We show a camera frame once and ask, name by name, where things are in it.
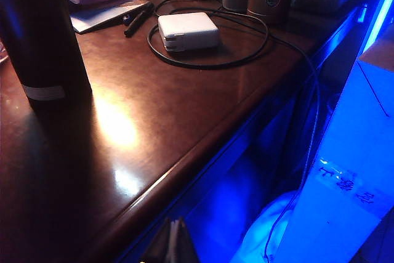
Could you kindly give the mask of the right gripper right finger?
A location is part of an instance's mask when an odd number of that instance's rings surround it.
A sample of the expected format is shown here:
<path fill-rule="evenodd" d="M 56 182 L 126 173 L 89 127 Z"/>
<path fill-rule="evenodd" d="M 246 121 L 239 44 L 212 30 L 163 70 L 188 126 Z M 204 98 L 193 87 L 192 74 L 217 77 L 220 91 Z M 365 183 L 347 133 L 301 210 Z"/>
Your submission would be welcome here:
<path fill-rule="evenodd" d="M 180 218 L 177 222 L 175 261 L 179 263 L 199 263 L 200 260 L 185 221 Z"/>

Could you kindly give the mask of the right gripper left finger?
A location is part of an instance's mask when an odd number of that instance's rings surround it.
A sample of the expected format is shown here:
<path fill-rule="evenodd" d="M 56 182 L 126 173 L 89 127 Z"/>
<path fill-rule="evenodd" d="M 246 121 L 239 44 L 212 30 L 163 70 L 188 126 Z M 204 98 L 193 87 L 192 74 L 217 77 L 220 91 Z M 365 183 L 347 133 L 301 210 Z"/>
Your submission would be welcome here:
<path fill-rule="evenodd" d="M 148 247 L 148 262 L 171 262 L 170 236 L 172 221 L 167 218 Z"/>

